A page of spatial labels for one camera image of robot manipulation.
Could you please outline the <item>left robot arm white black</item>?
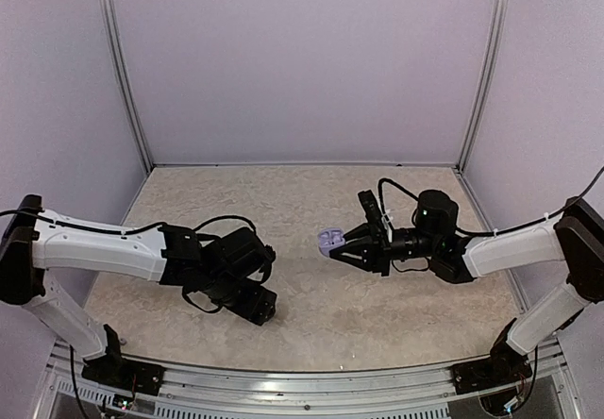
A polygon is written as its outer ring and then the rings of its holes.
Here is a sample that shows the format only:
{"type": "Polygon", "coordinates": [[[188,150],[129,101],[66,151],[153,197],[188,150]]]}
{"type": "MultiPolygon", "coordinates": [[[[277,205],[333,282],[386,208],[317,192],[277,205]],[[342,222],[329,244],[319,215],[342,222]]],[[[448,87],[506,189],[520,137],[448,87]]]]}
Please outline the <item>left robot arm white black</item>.
{"type": "Polygon", "coordinates": [[[276,253],[249,220],[226,236],[206,233],[202,225],[104,225],[46,209],[33,194],[5,214],[10,222],[1,237],[2,302],[29,310],[111,385],[126,384],[132,376],[119,337],[92,319],[52,270],[110,273],[178,287],[187,304],[192,294],[201,293],[212,312],[228,310],[256,326],[276,313],[277,295],[264,286],[276,253]]]}

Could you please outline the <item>purple charging case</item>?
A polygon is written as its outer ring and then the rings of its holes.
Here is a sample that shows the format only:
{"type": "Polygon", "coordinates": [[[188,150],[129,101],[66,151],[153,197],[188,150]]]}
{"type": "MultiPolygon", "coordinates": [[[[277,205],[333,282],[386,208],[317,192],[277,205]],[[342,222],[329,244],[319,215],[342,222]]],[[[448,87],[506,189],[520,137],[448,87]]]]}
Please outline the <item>purple charging case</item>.
{"type": "Polygon", "coordinates": [[[320,253],[329,258],[330,252],[345,245],[344,231],[338,227],[328,227],[317,235],[320,253]]]}

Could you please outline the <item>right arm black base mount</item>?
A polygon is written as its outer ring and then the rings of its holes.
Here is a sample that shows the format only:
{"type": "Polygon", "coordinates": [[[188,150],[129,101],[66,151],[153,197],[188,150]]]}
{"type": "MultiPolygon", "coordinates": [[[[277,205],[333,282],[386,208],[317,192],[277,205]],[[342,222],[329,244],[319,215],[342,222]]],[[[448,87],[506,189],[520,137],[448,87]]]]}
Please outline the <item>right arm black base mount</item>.
{"type": "Polygon", "coordinates": [[[520,354],[507,344],[515,321],[511,320],[499,333],[486,358],[451,366],[456,394],[488,390],[533,376],[527,354],[520,354]]]}

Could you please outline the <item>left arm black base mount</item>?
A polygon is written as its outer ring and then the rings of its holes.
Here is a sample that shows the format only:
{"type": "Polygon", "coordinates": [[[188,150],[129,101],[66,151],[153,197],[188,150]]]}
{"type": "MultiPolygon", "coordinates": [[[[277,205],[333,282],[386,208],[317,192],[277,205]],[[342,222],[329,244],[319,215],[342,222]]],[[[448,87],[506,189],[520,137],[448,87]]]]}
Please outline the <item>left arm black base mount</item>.
{"type": "Polygon", "coordinates": [[[103,325],[103,329],[107,338],[105,353],[99,358],[84,360],[82,377],[132,394],[157,396],[166,369],[155,363],[125,358],[116,331],[109,325],[103,325]]]}

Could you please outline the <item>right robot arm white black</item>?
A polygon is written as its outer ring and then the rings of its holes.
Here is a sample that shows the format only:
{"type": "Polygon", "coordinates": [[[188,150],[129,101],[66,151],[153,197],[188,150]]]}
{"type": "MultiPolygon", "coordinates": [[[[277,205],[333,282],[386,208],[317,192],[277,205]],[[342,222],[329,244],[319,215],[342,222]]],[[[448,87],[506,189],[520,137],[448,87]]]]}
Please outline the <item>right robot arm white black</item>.
{"type": "Polygon", "coordinates": [[[491,384],[505,383],[519,359],[603,299],[603,219],[580,197],[516,229],[471,235],[457,228],[459,206],[442,191],[420,192],[412,225],[401,228],[391,226],[372,192],[360,192],[359,200],[365,223],[347,232],[324,229],[318,246],[324,256],[368,273],[385,277],[396,260],[425,259],[436,277],[462,284],[537,262],[565,263],[566,280],[500,333],[482,365],[491,384]]]}

